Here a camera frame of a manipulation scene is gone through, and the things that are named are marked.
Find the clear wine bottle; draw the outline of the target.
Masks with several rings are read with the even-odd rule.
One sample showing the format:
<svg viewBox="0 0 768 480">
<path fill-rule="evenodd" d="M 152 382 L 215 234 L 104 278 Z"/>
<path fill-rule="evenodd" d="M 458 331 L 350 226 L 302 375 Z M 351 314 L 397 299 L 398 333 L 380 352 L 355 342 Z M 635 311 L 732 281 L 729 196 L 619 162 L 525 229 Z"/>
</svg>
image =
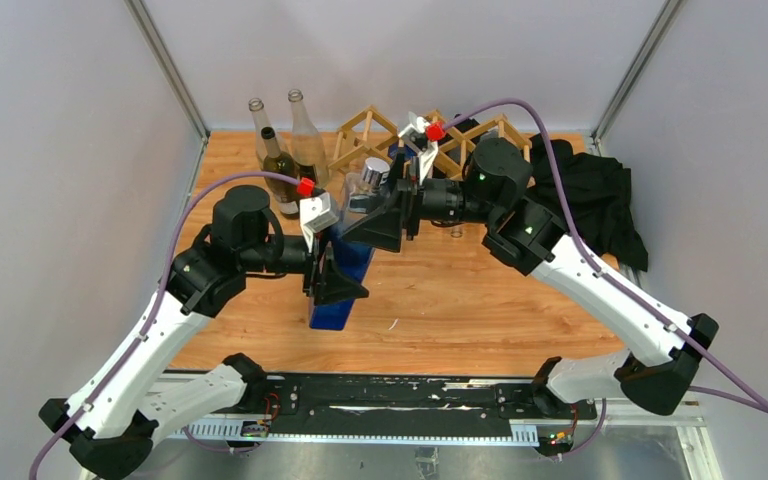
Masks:
<svg viewBox="0 0 768 480">
<path fill-rule="evenodd" d="M 309 116 L 302 91 L 291 89 L 288 101 L 292 114 L 291 155 L 296 161 L 299 174 L 325 188 L 330 181 L 330 172 L 322 135 Z"/>
<path fill-rule="evenodd" d="M 261 136 L 261 131 L 265 127 L 271 127 L 271 122 L 265 111 L 263 101 L 254 97 L 248 101 L 248 109 L 253 119 L 255 135 L 255 152 L 258 163 L 261 164 L 267 154 L 266 146 Z"/>
</svg>

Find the dark green wine bottle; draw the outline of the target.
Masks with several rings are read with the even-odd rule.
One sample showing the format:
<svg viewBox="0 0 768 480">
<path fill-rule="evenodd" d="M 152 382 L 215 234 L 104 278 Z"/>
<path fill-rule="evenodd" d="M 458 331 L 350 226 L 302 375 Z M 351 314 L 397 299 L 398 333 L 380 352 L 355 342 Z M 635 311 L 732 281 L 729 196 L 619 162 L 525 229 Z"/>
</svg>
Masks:
<svg viewBox="0 0 768 480">
<path fill-rule="evenodd" d="M 284 175 L 294 179 L 298 178 L 295 161 L 285 152 L 277 139 L 272 127 L 264 127 L 260 130 L 260 138 L 265 146 L 262 169 L 266 172 Z M 299 216 L 299 194 L 296 187 L 283 180 L 267 178 L 266 183 L 273 194 L 280 213 L 289 219 Z"/>
</svg>

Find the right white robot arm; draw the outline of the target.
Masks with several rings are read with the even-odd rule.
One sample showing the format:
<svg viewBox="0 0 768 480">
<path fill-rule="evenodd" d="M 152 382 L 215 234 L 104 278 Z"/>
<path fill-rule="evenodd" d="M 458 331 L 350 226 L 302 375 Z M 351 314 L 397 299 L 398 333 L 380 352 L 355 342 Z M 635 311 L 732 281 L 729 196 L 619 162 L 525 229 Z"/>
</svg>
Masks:
<svg viewBox="0 0 768 480">
<path fill-rule="evenodd" d="M 717 322 L 658 303 L 578 246 L 566 222 L 528 195 L 531 176 L 514 144 L 483 140 L 461 180 L 401 178 L 345 237 L 397 252 L 423 220 L 483 225 L 482 242 L 494 258 L 574 300 L 624 345 L 613 354 L 547 359 L 531 384 L 535 411 L 552 418 L 582 400 L 624 397 L 650 413 L 671 415 L 691 387 Z"/>
</svg>

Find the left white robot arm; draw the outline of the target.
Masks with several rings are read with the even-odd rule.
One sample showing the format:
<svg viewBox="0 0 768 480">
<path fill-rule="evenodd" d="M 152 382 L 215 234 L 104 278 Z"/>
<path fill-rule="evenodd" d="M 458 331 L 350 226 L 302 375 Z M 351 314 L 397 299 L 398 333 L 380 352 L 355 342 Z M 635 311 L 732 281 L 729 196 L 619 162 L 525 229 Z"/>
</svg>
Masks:
<svg viewBox="0 0 768 480">
<path fill-rule="evenodd" d="M 83 468 L 101 479 L 124 479 L 169 435 L 210 413 L 276 413 L 265 371 L 242 353 L 166 392 L 152 394 L 151 387 L 251 277 L 299 275 L 317 306 L 367 296 L 338 266 L 327 242 L 339 221 L 333 197 L 314 189 L 300 201 L 299 215 L 300 233 L 287 235 L 264 189 L 229 189 L 214 205 L 211 222 L 176 254 L 145 312 L 104 366 L 70 397 L 41 407 L 40 419 Z"/>
</svg>

